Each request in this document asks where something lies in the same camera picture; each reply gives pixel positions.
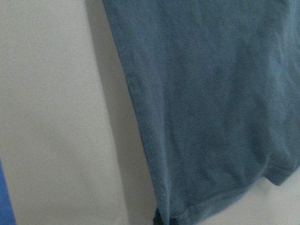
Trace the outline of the black graphic t-shirt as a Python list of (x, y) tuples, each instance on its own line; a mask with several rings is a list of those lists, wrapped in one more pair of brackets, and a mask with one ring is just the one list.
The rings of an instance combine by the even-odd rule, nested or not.
[(157, 200), (195, 225), (300, 166), (297, 0), (105, 0)]

